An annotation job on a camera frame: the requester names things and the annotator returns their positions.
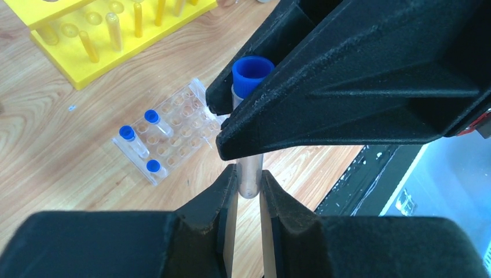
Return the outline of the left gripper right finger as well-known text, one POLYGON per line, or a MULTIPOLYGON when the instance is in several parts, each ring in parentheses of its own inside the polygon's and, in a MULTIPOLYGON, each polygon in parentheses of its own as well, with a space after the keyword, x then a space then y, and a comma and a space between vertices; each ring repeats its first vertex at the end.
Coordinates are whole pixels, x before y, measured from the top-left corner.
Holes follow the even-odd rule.
POLYGON ((265 170, 260 193, 265 277, 488 277, 453 221, 316 215, 265 170))

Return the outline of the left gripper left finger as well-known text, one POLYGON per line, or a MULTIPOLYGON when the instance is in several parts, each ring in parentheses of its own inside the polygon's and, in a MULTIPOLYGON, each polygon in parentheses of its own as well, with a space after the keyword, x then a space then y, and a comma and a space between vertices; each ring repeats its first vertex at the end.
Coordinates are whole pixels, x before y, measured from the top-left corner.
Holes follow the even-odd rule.
POLYGON ((2 277, 231 277, 237 170, 175 211, 41 211, 1 254, 2 277))

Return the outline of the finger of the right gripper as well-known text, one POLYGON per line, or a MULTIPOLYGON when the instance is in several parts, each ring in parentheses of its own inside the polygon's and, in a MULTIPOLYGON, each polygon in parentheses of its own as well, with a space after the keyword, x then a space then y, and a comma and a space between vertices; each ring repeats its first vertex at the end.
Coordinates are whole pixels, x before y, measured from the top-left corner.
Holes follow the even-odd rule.
POLYGON ((279 65, 341 3, 342 0, 279 1, 206 90, 209 110, 217 115, 232 112, 232 65, 235 61, 260 56, 279 65))
POLYGON ((227 114, 217 147, 425 144, 489 107, 489 1, 342 1, 227 114))

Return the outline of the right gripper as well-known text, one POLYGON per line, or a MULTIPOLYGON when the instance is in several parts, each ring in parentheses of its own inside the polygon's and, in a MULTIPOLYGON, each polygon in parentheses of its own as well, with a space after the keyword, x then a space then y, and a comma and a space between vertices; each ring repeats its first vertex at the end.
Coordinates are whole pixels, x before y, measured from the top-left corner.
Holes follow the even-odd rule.
POLYGON ((470 123, 464 130, 459 132, 457 136, 463 136, 469 134, 477 129, 477 127, 490 116, 490 109, 487 109, 483 114, 476 118, 472 123, 470 123))

